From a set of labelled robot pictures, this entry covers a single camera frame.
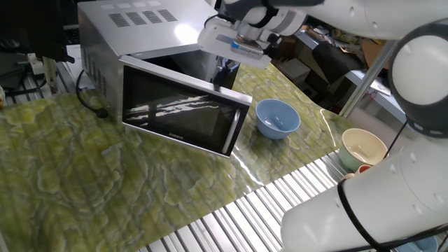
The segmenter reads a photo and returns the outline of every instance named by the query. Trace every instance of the silver microwave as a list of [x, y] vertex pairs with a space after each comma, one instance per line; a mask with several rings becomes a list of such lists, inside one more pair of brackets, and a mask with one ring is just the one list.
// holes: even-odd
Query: silver microwave
[[229, 157], [252, 97], [122, 56], [122, 123]]
[[210, 83], [223, 59], [202, 52], [197, 37], [214, 14], [204, 0], [80, 2], [83, 69], [109, 115], [230, 156], [252, 98]]

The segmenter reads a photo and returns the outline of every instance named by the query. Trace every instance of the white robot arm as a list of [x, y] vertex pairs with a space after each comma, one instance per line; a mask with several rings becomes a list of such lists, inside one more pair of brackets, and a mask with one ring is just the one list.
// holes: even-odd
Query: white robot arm
[[[230, 18], [209, 19], [202, 50], [265, 67], [279, 35], [307, 15], [360, 36], [400, 40], [389, 83], [409, 126], [423, 136], [340, 186], [352, 215], [379, 244], [448, 223], [448, 1], [225, 0]], [[342, 205], [336, 187], [288, 211], [285, 252], [356, 251], [372, 245]]]

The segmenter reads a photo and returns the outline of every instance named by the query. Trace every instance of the open microwave door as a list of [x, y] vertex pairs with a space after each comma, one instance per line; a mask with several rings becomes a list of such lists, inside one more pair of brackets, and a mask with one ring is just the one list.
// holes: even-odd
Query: open microwave door
[[252, 97], [122, 56], [122, 123], [229, 157]]

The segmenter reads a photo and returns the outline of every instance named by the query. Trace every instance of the table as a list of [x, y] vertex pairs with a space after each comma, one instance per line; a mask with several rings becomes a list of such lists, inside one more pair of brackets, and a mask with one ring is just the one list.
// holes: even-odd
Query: table
[[[66, 86], [59, 83], [59, 91]], [[274, 229], [284, 210], [343, 175], [335, 161], [322, 160], [334, 163], [328, 169], [318, 163], [339, 148], [350, 124], [273, 66], [242, 66], [234, 89], [254, 103], [230, 159], [98, 119], [70, 93], [7, 106], [0, 116], [6, 245], [11, 251], [278, 249]], [[83, 95], [101, 105], [94, 90]], [[287, 139], [271, 141], [257, 131], [255, 105], [266, 98], [282, 99], [301, 115], [300, 129]], [[251, 208], [272, 217], [260, 213], [261, 219]], [[266, 225], [272, 220], [277, 227]]]

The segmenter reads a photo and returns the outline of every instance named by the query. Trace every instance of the microwave window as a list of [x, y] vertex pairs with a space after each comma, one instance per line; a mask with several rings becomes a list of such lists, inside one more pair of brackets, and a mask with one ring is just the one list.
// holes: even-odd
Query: microwave window
[[210, 94], [142, 72], [125, 71], [123, 122], [219, 148], [225, 142], [235, 107]]

